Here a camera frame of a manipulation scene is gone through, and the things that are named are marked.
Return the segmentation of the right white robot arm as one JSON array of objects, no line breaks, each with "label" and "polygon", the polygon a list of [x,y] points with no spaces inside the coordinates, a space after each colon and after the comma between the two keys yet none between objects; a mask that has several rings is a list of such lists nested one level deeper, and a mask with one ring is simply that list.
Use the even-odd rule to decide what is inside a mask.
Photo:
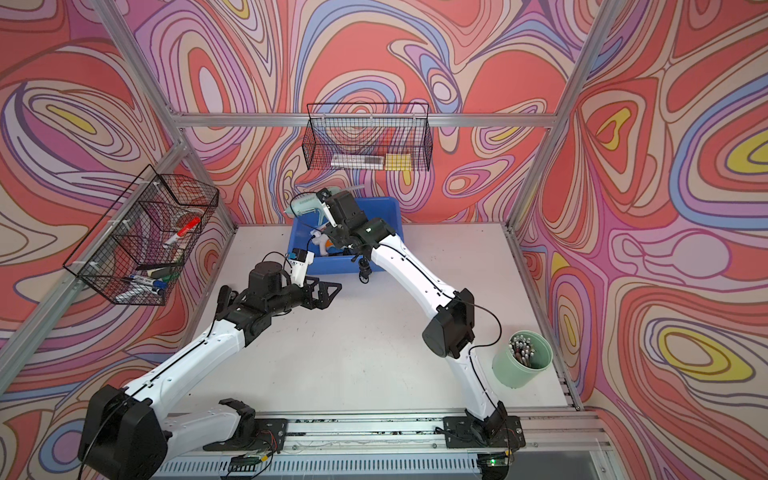
[{"label": "right white robot arm", "polygon": [[436,276],[385,220],[368,218],[350,192],[323,189],[315,197],[315,208],[327,220],[322,232],[332,244],[381,267],[421,307],[428,319],[424,343],[447,361],[459,382],[472,435],[480,443],[490,443],[506,429],[508,419],[477,358],[483,346],[475,343],[476,313],[490,311],[476,304],[470,290],[456,290]]}]

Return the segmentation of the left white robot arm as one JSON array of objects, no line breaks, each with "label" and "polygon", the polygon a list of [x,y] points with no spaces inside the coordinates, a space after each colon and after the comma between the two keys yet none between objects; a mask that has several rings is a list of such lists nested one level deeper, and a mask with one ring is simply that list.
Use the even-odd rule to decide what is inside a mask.
[{"label": "left white robot arm", "polygon": [[141,377],[117,388],[106,385],[89,400],[77,452],[81,468],[108,479],[149,479],[168,460],[208,446],[249,449],[276,437],[260,426],[255,410],[226,398],[207,410],[170,415],[193,387],[225,360],[250,346],[276,316],[297,308],[324,310],[342,289],[337,282],[262,261],[247,287],[219,291],[211,325],[190,344]]}]

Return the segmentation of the white orange glue gun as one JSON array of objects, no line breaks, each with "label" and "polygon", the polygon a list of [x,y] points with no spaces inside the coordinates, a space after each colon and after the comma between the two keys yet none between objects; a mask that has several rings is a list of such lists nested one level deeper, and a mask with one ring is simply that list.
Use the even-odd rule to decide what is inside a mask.
[{"label": "white orange glue gun", "polygon": [[310,235],[311,244],[317,247],[320,256],[327,257],[336,249],[330,238],[320,230],[312,230]]}]

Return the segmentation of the large mint glue gun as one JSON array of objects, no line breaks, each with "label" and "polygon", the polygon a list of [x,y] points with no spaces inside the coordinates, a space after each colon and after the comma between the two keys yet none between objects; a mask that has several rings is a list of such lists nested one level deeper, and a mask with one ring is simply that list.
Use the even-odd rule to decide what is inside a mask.
[{"label": "large mint glue gun", "polygon": [[[330,186],[328,187],[333,191],[333,195],[340,193],[342,191],[349,191],[354,192],[358,191],[364,188],[363,185],[356,185],[356,186],[349,186],[349,187],[336,187],[336,186]],[[302,195],[299,195],[297,198],[292,200],[289,205],[284,210],[284,213],[289,218],[296,218],[297,216],[306,215],[310,212],[316,212],[318,214],[318,220],[317,222],[319,224],[323,224],[325,221],[325,207],[323,204],[321,204],[317,197],[316,193],[312,192],[305,192]]]}]

